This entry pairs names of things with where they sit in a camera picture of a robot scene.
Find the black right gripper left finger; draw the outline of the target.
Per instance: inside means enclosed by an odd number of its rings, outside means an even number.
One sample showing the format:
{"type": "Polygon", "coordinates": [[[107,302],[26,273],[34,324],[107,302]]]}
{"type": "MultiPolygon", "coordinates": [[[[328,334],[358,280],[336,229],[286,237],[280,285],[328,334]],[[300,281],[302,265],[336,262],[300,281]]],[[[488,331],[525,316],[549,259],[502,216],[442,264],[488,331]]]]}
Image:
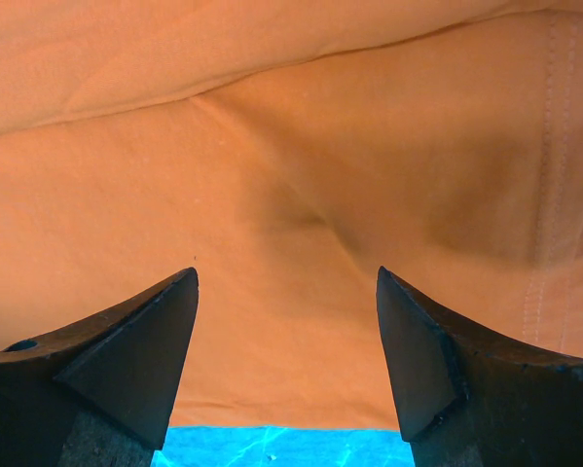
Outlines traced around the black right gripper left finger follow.
{"type": "Polygon", "coordinates": [[[0,466],[148,466],[164,445],[199,302],[184,269],[0,350],[0,466]]]}

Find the orange t-shirt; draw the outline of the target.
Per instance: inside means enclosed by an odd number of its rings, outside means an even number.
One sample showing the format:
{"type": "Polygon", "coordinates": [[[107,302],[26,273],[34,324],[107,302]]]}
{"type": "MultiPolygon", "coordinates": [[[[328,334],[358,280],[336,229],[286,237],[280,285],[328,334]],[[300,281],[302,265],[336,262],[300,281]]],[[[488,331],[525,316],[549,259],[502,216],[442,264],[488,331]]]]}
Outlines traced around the orange t-shirt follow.
{"type": "Polygon", "coordinates": [[[393,427],[379,268],[583,356],[583,1],[0,1],[0,349],[187,267],[176,425],[393,427]]]}

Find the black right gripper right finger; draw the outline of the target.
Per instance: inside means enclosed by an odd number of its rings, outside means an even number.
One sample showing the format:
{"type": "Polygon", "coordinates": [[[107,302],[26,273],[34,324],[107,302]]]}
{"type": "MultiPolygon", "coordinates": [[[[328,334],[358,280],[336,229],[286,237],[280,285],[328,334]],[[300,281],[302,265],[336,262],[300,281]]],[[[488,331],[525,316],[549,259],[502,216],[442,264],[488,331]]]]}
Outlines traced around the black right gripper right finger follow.
{"type": "Polygon", "coordinates": [[[387,269],[377,312],[418,466],[583,466],[583,358],[506,337],[387,269]]]}

